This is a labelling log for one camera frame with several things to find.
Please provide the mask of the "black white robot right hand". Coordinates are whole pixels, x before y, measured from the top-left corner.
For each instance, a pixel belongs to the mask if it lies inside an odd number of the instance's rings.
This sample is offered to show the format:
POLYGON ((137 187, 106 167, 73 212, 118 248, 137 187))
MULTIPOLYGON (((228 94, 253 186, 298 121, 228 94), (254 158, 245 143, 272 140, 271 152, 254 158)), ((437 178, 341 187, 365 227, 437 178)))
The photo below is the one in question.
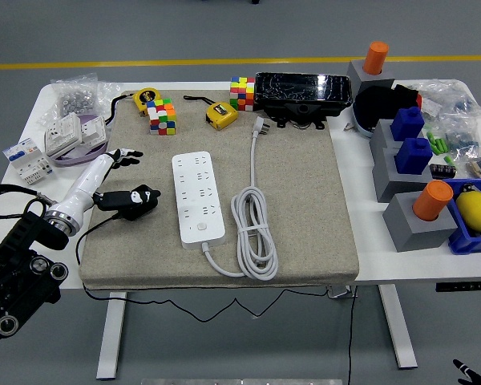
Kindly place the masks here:
POLYGON ((481 385, 481 375, 472 370, 466 363, 459 361, 458 359, 452 360, 453 364, 464 375, 463 378, 458 379, 458 384, 461 385, 481 385))

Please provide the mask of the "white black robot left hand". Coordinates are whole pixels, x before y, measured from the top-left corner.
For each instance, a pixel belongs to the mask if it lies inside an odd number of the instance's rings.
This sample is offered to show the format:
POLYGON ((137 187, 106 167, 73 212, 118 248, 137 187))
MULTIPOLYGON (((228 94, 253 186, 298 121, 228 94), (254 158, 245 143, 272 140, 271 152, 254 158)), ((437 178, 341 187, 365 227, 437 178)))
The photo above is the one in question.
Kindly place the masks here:
POLYGON ((138 164, 142 152, 129 148, 118 148, 97 156, 70 187, 66 196, 46 211, 44 219, 74 236, 83 226, 84 213, 94 205, 93 196, 111 169, 138 164))

